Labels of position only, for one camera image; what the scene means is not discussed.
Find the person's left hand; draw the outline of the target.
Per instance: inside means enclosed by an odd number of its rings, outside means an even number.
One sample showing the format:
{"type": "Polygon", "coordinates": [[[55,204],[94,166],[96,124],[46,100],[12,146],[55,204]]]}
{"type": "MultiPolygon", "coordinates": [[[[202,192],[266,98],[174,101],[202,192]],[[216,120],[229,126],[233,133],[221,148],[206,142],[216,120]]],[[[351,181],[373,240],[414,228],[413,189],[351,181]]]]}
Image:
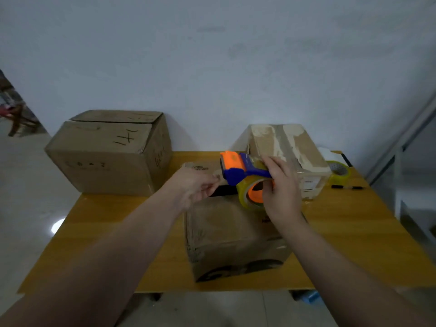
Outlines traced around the person's left hand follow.
{"type": "Polygon", "coordinates": [[[193,168],[183,167],[177,170],[162,187],[165,197],[177,212],[186,211],[191,205],[202,199],[194,199],[193,168]]]}

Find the person's right hand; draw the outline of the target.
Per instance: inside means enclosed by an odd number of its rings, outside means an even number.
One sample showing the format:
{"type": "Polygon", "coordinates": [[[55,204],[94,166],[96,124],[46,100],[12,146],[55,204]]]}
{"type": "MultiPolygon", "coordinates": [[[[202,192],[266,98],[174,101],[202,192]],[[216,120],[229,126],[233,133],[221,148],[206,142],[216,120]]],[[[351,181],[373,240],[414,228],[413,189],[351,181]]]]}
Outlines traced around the person's right hand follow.
{"type": "Polygon", "coordinates": [[[283,231],[304,221],[298,175],[294,166],[279,157],[262,159],[274,181],[274,199],[264,205],[265,211],[275,227],[283,231]]]}

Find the blue and orange tape dispenser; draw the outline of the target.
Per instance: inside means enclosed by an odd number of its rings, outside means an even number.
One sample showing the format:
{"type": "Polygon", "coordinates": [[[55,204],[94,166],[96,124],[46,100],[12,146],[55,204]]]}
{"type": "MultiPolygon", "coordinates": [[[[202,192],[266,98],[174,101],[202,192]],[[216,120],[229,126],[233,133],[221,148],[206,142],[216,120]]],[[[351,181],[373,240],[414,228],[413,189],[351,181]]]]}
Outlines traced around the blue and orange tape dispenser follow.
{"type": "Polygon", "coordinates": [[[220,152],[220,165],[223,178],[230,186],[236,186],[249,176],[272,179],[264,161],[250,154],[233,151],[220,152]]]}

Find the person's right forearm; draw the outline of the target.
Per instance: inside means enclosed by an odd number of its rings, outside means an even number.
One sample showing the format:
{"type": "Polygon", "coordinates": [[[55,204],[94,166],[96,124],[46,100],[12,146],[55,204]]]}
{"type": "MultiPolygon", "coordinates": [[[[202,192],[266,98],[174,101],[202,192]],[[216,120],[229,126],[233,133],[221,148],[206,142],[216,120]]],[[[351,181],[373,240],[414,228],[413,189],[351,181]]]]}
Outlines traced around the person's right forearm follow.
{"type": "Polygon", "coordinates": [[[301,214],[270,214],[340,327],[436,327],[436,321],[337,251],[301,214]]]}

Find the person's left forearm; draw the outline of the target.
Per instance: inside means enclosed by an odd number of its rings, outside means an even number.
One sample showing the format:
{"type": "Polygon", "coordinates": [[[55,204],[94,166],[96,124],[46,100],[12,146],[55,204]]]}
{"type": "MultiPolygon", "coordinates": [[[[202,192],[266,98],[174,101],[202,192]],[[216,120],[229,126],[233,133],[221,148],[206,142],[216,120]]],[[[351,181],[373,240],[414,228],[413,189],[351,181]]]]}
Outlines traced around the person's left forearm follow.
{"type": "Polygon", "coordinates": [[[162,247],[189,190],[170,181],[114,231],[0,317],[0,327],[113,327],[162,247]]]}

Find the clear tape roll orange core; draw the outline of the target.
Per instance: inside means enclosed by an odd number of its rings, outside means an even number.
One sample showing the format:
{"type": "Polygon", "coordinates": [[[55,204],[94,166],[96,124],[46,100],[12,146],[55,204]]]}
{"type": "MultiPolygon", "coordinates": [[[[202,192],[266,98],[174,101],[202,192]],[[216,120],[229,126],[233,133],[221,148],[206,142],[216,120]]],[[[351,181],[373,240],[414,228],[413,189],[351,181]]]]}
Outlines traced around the clear tape roll orange core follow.
{"type": "Polygon", "coordinates": [[[236,185],[239,202],[249,210],[264,210],[263,185],[273,181],[268,168],[260,157],[251,157],[251,163],[242,180],[236,185]]]}

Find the cardboard box with torn tape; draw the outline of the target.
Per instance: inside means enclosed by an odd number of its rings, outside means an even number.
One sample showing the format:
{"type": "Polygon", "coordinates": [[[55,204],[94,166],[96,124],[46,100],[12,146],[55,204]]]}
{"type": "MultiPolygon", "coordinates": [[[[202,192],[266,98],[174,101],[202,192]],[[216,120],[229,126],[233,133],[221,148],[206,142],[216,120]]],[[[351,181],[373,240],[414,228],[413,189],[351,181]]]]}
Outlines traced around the cardboard box with torn tape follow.
{"type": "Polygon", "coordinates": [[[294,167],[303,200],[314,200],[323,190],[331,170],[302,125],[249,125],[248,137],[251,155],[278,157],[294,167]]]}

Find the small brown cardboard box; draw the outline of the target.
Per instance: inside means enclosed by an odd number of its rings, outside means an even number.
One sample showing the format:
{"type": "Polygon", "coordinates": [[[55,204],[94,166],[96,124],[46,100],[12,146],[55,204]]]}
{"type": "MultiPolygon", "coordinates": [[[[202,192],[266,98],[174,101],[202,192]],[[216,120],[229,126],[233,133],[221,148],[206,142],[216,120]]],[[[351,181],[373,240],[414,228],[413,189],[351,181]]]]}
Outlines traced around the small brown cardboard box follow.
{"type": "Polygon", "coordinates": [[[186,162],[183,167],[220,177],[209,198],[183,217],[188,261],[196,283],[281,267],[291,249],[264,210],[249,210],[230,195],[218,161],[186,162]]]}

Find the yellowish packing tape roll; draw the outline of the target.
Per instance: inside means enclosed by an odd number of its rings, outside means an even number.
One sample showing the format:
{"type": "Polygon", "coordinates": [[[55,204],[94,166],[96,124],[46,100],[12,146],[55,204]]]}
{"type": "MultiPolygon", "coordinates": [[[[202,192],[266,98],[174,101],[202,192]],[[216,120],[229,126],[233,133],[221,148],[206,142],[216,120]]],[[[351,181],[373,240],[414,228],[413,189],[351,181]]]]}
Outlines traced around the yellowish packing tape roll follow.
{"type": "Polygon", "coordinates": [[[329,178],[329,182],[331,185],[344,186],[348,178],[350,177],[349,167],[336,160],[327,160],[327,164],[331,170],[331,176],[329,178]]]}

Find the large brown cardboard box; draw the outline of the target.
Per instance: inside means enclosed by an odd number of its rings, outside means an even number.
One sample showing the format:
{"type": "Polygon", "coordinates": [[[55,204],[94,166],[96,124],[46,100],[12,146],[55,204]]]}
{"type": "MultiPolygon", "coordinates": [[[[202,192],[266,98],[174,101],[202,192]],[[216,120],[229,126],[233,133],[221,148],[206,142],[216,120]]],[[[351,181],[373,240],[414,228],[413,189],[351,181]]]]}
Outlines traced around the large brown cardboard box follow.
{"type": "Polygon", "coordinates": [[[45,152],[81,193],[149,197],[166,181],[172,144],[163,112],[89,110],[64,122],[45,152]]]}

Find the blue object under table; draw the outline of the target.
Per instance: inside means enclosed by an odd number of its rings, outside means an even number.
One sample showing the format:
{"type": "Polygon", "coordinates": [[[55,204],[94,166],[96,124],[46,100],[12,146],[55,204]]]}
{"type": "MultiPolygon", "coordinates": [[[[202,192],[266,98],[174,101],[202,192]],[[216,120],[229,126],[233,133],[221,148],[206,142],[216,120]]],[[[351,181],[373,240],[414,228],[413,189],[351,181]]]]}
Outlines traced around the blue object under table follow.
{"type": "Polygon", "coordinates": [[[302,301],[306,304],[313,304],[320,299],[321,296],[319,292],[316,290],[306,290],[302,292],[302,294],[299,297],[299,301],[302,301]]]}

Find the red wooden chair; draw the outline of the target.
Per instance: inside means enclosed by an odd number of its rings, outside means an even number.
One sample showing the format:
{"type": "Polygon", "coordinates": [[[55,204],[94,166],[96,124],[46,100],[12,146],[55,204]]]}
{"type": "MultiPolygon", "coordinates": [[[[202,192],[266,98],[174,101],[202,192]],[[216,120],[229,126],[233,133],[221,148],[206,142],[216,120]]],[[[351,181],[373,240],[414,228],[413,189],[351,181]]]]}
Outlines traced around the red wooden chair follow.
{"type": "Polygon", "coordinates": [[[14,105],[0,104],[0,117],[12,122],[9,137],[14,137],[21,127],[27,128],[30,134],[36,134],[41,126],[40,121],[24,102],[14,105]]]}

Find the white metal shelf frame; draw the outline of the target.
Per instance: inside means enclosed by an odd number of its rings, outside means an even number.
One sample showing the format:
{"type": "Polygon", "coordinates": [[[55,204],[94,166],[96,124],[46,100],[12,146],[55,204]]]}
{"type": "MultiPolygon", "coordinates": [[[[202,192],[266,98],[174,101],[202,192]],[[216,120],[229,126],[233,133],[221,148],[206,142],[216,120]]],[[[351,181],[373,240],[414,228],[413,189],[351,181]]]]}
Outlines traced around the white metal shelf frame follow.
{"type": "Polygon", "coordinates": [[[436,246],[436,92],[366,176],[436,246]]]}

